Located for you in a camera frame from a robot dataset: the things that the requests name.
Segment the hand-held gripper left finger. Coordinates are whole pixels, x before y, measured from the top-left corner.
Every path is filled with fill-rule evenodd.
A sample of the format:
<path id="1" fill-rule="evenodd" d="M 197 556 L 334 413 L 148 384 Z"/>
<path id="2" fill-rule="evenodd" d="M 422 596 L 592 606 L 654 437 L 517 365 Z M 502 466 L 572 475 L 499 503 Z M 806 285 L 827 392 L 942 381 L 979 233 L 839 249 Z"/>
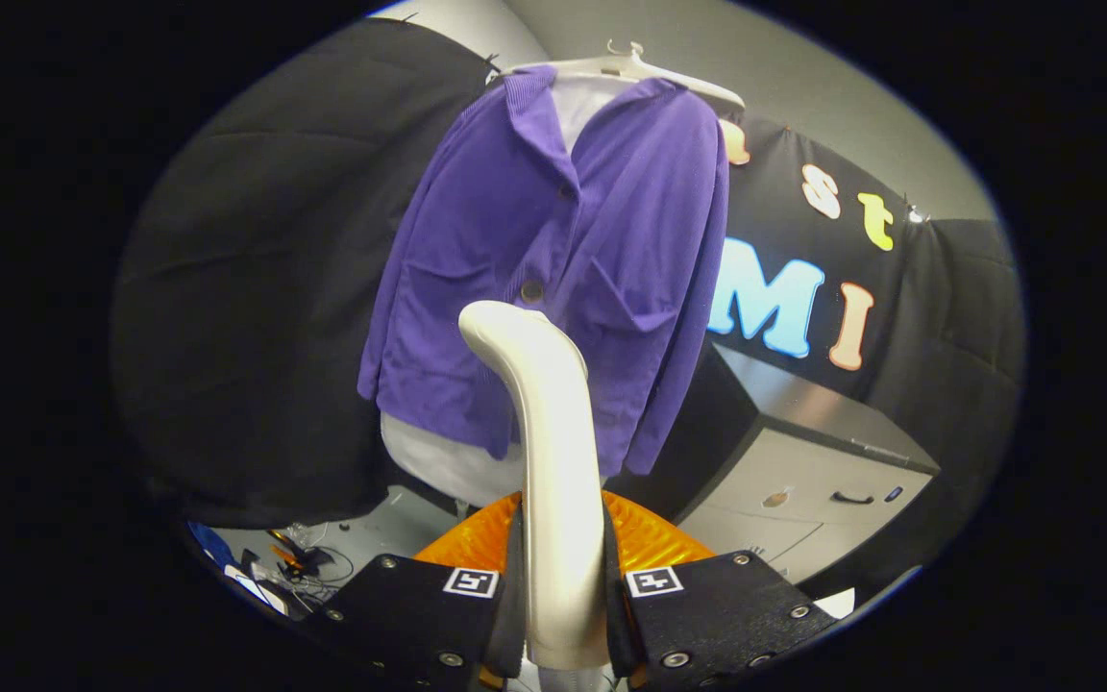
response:
<path id="1" fill-rule="evenodd" d="M 350 577 L 299 630 L 346 664 L 350 691 L 520 691 L 514 512 L 461 517 L 420 492 L 390 492 L 333 531 Z"/>

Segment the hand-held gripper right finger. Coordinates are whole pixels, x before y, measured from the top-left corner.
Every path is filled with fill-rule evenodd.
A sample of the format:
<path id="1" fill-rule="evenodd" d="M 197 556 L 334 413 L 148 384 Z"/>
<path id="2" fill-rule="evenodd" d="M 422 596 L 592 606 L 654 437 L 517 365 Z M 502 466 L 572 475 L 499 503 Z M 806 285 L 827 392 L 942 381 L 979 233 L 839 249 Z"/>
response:
<path id="1" fill-rule="evenodd" d="M 603 512 L 606 649 L 634 691 L 738 686 L 836 624 L 751 549 L 711 552 L 615 492 Z"/>

